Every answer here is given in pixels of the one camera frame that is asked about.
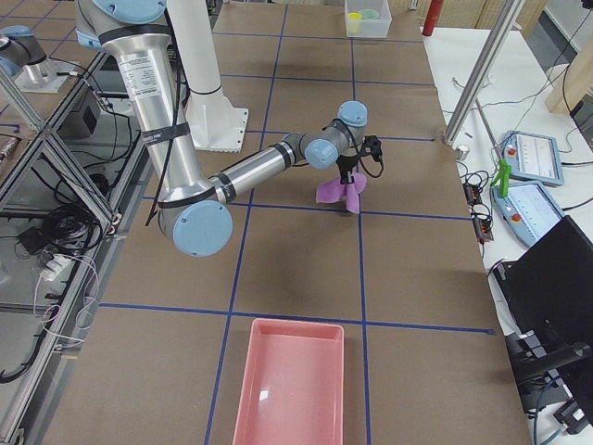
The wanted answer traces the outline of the purple cloth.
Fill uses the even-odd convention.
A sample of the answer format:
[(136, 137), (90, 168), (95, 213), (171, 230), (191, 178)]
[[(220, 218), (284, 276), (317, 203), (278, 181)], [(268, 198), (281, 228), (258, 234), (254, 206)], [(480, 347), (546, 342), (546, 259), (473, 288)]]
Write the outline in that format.
[(367, 185), (367, 176), (353, 172), (351, 182), (343, 184), (340, 178), (320, 184), (316, 189), (316, 202), (334, 204), (341, 200), (346, 203), (348, 212), (360, 213), (360, 195)]

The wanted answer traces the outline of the yellow plastic cup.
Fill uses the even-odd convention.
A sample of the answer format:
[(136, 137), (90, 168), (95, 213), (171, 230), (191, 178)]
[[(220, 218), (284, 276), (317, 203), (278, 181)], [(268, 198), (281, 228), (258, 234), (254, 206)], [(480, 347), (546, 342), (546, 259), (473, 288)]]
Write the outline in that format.
[(359, 32), (362, 15), (359, 12), (350, 12), (347, 15), (347, 35), (356, 35)]

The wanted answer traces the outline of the pale green bowl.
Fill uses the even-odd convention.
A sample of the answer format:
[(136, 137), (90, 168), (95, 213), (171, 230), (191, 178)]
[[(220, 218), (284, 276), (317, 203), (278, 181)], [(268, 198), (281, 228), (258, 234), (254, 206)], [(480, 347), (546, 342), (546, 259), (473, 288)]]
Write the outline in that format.
[(372, 8), (363, 8), (359, 11), (362, 19), (379, 19), (381, 17), (380, 12)]

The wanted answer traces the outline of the clear plastic storage box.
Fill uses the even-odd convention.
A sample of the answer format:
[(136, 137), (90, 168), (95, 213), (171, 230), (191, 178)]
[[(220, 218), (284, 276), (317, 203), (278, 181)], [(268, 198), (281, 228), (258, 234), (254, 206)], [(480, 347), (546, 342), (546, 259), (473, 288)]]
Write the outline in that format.
[(359, 12), (363, 8), (372, 8), (378, 10), (381, 17), (379, 19), (370, 20), (362, 19), (359, 32), (356, 35), (347, 35), (347, 37), (370, 39), (385, 38), (388, 35), (392, 21), (389, 2), (387, 0), (346, 0), (344, 3), (345, 24), (347, 21), (347, 15), (350, 12)]

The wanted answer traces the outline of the small metal cylinder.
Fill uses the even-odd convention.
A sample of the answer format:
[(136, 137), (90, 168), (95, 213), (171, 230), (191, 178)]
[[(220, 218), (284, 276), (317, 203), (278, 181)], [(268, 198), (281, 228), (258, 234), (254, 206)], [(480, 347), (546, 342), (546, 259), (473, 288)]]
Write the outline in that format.
[(461, 146), (457, 146), (455, 148), (456, 160), (459, 160), (459, 161), (466, 160), (469, 153), (470, 153), (470, 148), (468, 148), (467, 146), (461, 145)]

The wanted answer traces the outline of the reacher grabber tool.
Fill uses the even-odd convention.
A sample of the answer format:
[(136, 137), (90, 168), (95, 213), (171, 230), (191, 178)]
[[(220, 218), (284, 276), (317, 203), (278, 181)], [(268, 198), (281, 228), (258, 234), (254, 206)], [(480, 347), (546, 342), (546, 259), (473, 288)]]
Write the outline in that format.
[(500, 197), (507, 197), (509, 194), (510, 176), (511, 176), (511, 165), (504, 159), (501, 148), (504, 147), (504, 143), (499, 143), (493, 134), (491, 126), (487, 120), (486, 114), (484, 113), (483, 106), (478, 99), (475, 99), (475, 106), (478, 114), (481, 118), (483, 125), (485, 126), (486, 133), (490, 142), (492, 143), (492, 152), (496, 156), (497, 172), (492, 180), (491, 185), (498, 185), (498, 195)]

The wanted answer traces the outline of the red cylinder bottle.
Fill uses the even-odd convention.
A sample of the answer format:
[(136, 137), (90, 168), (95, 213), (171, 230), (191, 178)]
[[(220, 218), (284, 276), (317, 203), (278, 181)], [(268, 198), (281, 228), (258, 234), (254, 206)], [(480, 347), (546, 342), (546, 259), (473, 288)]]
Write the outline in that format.
[(428, 7), (426, 16), (424, 18), (422, 34), (425, 37), (430, 37), (436, 24), (438, 23), (439, 16), (441, 14), (444, 0), (432, 0)]

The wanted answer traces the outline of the near blue teach pendant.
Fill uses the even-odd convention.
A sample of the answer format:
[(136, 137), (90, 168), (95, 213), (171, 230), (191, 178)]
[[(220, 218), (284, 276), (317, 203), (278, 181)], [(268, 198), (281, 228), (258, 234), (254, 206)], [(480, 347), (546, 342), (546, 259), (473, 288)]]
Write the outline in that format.
[(492, 198), (503, 220), (528, 248), (565, 216), (548, 189), (539, 181), (510, 184), (505, 197), (500, 186), (494, 185)]

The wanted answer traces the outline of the blue teach pendant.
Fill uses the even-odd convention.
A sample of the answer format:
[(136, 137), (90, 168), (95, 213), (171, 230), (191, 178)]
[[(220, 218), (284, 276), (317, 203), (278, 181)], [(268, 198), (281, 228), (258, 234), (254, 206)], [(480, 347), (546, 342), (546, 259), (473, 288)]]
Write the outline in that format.
[(554, 137), (507, 131), (502, 137), (502, 155), (511, 166), (514, 180), (537, 180), (548, 186), (561, 186), (564, 177), (560, 151)]
[(492, 198), (503, 220), (528, 248), (565, 216), (548, 189), (539, 181), (510, 184), (505, 197), (500, 186), (494, 185)]

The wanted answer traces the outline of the far blue teach pendant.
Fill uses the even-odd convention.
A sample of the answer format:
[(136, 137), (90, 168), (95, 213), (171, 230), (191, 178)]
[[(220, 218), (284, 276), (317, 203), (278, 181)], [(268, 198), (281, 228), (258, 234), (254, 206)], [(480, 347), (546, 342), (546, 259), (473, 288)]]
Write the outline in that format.
[(507, 131), (502, 137), (502, 155), (511, 166), (514, 180), (537, 180), (548, 186), (561, 186), (564, 177), (560, 151), (554, 137)]

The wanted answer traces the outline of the pink plastic bin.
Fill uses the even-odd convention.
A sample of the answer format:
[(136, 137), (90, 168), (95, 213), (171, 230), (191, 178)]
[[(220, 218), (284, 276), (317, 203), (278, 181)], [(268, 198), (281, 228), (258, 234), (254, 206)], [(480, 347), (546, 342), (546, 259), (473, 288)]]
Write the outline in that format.
[(233, 443), (342, 444), (344, 348), (338, 324), (255, 319)]

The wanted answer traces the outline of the black laptop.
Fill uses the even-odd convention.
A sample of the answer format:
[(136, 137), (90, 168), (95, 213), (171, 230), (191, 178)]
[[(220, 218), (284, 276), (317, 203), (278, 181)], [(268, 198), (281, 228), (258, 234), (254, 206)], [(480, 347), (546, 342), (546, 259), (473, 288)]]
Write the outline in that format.
[(554, 345), (592, 343), (592, 242), (572, 217), (494, 276), (521, 332)]

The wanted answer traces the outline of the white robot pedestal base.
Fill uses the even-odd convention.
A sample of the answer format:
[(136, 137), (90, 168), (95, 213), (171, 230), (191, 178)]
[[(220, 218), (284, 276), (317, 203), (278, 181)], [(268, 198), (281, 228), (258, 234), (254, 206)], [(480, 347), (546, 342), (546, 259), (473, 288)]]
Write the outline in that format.
[(195, 147), (240, 151), (248, 110), (234, 107), (223, 92), (206, 3), (171, 0), (167, 11), (189, 89), (184, 111)]

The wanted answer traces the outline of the aluminium frame post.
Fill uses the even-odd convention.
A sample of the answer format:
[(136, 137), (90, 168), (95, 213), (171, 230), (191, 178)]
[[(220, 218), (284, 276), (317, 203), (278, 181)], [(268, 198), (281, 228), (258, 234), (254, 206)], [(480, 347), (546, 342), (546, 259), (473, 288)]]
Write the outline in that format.
[(506, 42), (514, 22), (524, 7), (524, 3), (524, 0), (507, 0), (504, 3), (443, 133), (443, 142), (446, 145), (451, 146), (460, 133), (461, 127), (469, 115), (470, 108), (482, 89), (483, 81), (490, 72), (499, 50)]

